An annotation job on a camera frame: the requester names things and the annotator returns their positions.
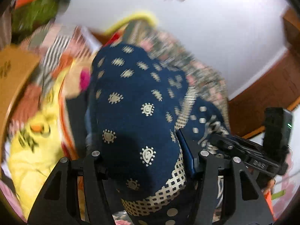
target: wooden board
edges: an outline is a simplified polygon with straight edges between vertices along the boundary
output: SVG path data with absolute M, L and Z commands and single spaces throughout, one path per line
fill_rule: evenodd
M 15 46 L 0 51 L 0 157 L 14 105 L 39 61 L 37 55 Z
M 288 51 L 265 75 L 229 101 L 232 134 L 250 138 L 261 133 L 265 108 L 288 108 L 299 96 L 300 58 Z

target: blue fabric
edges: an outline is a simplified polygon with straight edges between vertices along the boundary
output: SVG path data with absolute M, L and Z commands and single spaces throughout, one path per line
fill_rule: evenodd
M 209 139 L 212 131 L 228 134 L 221 113 L 197 97 L 183 71 L 142 48 L 106 46 L 92 70 L 88 128 L 102 137 L 101 155 L 125 210 L 134 224 L 186 224 L 195 183 L 186 177 L 175 130 L 185 126 L 190 139 L 217 154 Z

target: striped fabric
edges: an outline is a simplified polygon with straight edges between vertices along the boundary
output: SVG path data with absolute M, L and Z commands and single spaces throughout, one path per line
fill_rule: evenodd
M 46 55 L 41 61 L 42 67 L 45 69 L 46 73 L 53 71 L 62 56 L 62 53 L 68 46 L 71 37 L 69 36 L 57 36 L 54 44 L 48 48 Z

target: brown wooden panel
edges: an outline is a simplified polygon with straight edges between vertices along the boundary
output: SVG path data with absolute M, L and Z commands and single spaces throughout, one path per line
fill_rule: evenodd
M 229 101 L 229 122 L 235 135 L 262 126 L 266 107 L 287 108 L 300 96 L 300 59 L 288 51 L 266 74 Z

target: metal bolt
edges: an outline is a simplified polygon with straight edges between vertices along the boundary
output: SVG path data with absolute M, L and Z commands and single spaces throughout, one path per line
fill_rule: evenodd
M 68 161 L 68 158 L 67 157 L 63 157 L 60 159 L 60 162 L 61 163 L 66 163 Z
M 239 157 L 234 157 L 233 158 L 233 161 L 236 162 L 236 163 L 240 163 L 241 162 L 241 159 Z
M 97 156 L 99 156 L 100 155 L 100 151 L 93 151 L 92 152 L 92 156 L 93 157 L 97 157 Z
M 201 151 L 201 156 L 207 157 L 209 155 L 208 151 Z

